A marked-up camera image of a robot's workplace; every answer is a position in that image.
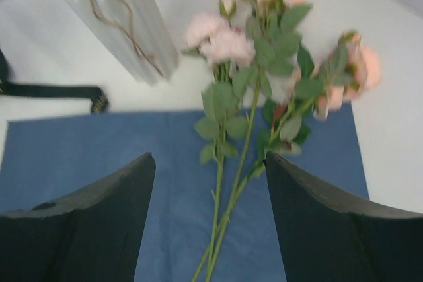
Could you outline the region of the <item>black gold-lettered ribbon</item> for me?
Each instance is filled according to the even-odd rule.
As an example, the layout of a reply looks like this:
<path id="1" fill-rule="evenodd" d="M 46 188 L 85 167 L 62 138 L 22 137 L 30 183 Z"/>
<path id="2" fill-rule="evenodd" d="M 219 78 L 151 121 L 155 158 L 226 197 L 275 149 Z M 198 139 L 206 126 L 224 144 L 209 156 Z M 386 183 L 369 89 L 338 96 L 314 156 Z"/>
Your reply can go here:
<path id="1" fill-rule="evenodd" d="M 55 86 L 19 84 L 11 80 L 12 67 L 1 52 L 1 96 L 22 98 L 75 98 L 91 102 L 90 113 L 103 113 L 109 106 L 105 92 L 98 86 Z"/>

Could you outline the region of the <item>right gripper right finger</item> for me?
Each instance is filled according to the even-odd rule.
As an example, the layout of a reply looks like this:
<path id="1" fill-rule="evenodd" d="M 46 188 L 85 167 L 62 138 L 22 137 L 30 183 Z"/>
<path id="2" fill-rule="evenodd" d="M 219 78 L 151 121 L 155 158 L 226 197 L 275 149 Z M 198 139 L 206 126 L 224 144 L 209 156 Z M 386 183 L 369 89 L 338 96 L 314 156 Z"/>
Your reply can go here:
<path id="1" fill-rule="evenodd" d="M 269 152 L 268 191 L 288 281 L 421 281 L 422 215 L 350 194 Z"/>

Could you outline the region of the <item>blue wrapping paper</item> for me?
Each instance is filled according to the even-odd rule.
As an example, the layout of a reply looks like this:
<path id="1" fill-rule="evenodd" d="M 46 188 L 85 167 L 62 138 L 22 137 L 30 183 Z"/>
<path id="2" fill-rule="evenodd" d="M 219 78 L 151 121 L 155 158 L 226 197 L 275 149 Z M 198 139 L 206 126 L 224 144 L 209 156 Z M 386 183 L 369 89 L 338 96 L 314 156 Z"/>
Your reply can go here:
<path id="1" fill-rule="evenodd" d="M 194 129 L 203 111 L 100 114 L 8 123 L 1 212 L 73 192 L 150 152 L 156 176 L 134 281 L 191 281 L 211 238 L 217 163 Z M 369 198 L 351 106 L 311 134 L 302 169 Z M 266 174 L 244 188 L 231 213 L 211 281 L 286 281 Z"/>

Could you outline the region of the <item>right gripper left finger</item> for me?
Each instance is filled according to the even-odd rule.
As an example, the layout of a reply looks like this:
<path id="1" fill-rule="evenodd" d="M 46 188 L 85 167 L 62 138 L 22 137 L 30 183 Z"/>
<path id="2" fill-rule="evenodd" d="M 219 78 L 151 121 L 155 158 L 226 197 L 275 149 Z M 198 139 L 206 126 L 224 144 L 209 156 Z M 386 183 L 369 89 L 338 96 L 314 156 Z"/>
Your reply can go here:
<path id="1" fill-rule="evenodd" d="M 70 194 L 1 214 L 2 281 L 133 281 L 155 179 L 150 153 Z"/>

